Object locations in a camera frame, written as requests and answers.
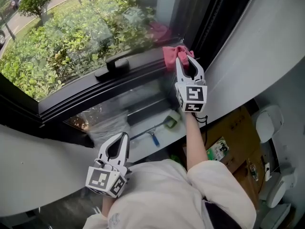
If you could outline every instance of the gray wall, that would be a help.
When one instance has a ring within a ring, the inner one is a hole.
[[[28,211],[85,186],[96,150],[0,125],[0,217]]]
[[[305,212],[305,58],[287,75],[255,100],[260,107],[280,106],[284,125],[273,137],[279,163],[289,161],[298,173],[295,188],[286,192],[284,199],[296,207],[294,222]]]
[[[256,97],[304,57],[304,11],[305,0],[251,1],[205,72],[209,122]]]

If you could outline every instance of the person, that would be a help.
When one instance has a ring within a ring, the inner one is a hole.
[[[227,167],[208,160],[196,119],[185,113],[187,171],[172,160],[134,165],[118,199],[84,229],[253,228],[253,203]]]

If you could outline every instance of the road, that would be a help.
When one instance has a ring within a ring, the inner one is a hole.
[[[52,2],[49,4],[48,8],[52,8],[56,6],[57,4],[63,2],[65,0],[52,0]],[[13,31],[13,33],[17,33],[20,29],[22,29],[27,23],[31,22],[34,19],[33,16],[31,17],[25,17],[21,16],[18,12],[8,21],[9,28]],[[2,56],[6,44],[10,40],[10,34],[5,26],[3,26],[3,31],[6,35],[5,44],[0,50],[0,57]]]

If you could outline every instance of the shrub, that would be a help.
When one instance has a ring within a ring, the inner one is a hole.
[[[51,0],[22,0],[19,6],[19,12],[24,16],[36,16],[44,21],[47,13],[47,7]]]
[[[124,13],[134,5],[135,0],[95,0],[82,6],[59,6],[44,26],[32,29],[6,49],[0,72],[41,100],[77,76],[104,66],[108,56],[150,47],[146,24],[153,19],[153,11],[135,8],[145,19],[133,23]]]

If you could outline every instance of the white shirt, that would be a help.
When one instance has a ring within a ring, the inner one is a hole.
[[[221,162],[204,161],[188,172],[172,160],[143,163],[130,170],[130,180],[108,218],[90,216],[84,229],[207,229],[203,197],[243,229],[253,228],[253,203]]]

